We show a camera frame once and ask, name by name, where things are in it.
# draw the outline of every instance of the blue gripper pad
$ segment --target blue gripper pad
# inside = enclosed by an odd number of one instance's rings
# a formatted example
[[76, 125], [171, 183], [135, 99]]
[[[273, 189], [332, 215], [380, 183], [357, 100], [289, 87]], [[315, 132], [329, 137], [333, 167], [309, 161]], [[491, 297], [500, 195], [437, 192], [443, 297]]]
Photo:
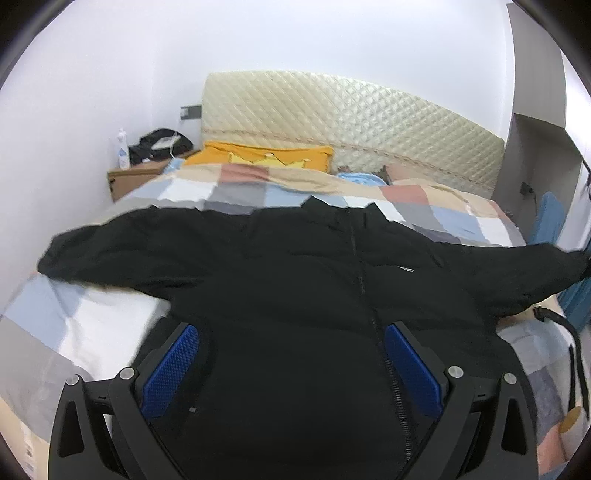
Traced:
[[423, 415], [438, 419], [443, 412], [444, 396], [440, 383], [396, 325], [386, 328], [384, 342], [412, 401]]
[[169, 338], [164, 344], [163, 349], [170, 344], [170, 340], [173, 340], [160, 363], [154, 368], [151, 375], [142, 381], [142, 385], [138, 385], [141, 388], [141, 412], [146, 420], [164, 415], [185, 373], [197, 355], [199, 349], [197, 329], [193, 325], [184, 324], [182, 326], [184, 329], [180, 332], [177, 331], [179, 329], [175, 330], [171, 335], [172, 339]]

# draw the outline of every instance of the black bag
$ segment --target black bag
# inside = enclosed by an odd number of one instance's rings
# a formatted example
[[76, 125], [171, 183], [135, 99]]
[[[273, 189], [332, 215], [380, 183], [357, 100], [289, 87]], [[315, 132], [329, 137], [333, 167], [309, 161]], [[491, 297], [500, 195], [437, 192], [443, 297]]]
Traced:
[[167, 145], [158, 148], [158, 142], [165, 144], [165, 140], [172, 140], [172, 136], [178, 137], [173, 145], [173, 155], [182, 155], [193, 149], [193, 143], [183, 134], [174, 132], [169, 128], [159, 128], [152, 133], [139, 139], [137, 145], [132, 145], [129, 148], [129, 161], [132, 165], [142, 163], [142, 160], [149, 158], [150, 160], [160, 161], [170, 158], [170, 142]]

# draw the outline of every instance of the quilted headboard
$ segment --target quilted headboard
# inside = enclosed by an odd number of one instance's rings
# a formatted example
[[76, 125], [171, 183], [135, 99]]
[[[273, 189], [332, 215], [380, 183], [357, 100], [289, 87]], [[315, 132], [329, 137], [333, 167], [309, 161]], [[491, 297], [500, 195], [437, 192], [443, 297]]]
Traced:
[[305, 72], [221, 72], [203, 90], [202, 138], [275, 148], [331, 145], [332, 170], [402, 161], [490, 198], [503, 140], [434, 103], [388, 87]]

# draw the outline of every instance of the white wall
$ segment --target white wall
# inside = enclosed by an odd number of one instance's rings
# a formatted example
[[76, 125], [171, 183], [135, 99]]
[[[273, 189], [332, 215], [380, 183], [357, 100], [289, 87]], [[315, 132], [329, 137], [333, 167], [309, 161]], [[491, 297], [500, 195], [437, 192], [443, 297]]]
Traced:
[[[566, 78], [565, 130], [591, 165], [591, 97], [564, 54], [562, 60]], [[565, 250], [585, 248], [591, 237], [591, 201], [586, 182], [587, 170], [581, 165], [573, 201], [558, 239], [558, 246]]]
[[118, 128], [133, 141], [151, 127], [145, 3], [76, 0], [0, 90], [0, 312], [52, 235], [110, 203]]
[[[154, 122], [176, 127], [178, 107], [200, 103], [208, 72], [287, 69], [404, 90], [506, 139], [514, 80], [506, 3], [168, 0], [158, 19]], [[198, 121], [181, 131], [199, 143]]]

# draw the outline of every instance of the white bottle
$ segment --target white bottle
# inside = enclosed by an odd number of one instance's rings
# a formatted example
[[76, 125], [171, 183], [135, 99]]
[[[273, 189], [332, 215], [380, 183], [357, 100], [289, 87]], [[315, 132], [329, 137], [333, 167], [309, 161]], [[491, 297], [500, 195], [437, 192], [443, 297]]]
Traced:
[[131, 163], [129, 161], [129, 147], [127, 146], [127, 133], [122, 128], [119, 129], [117, 134], [117, 156], [119, 157], [119, 168], [121, 170], [127, 170], [130, 168]]

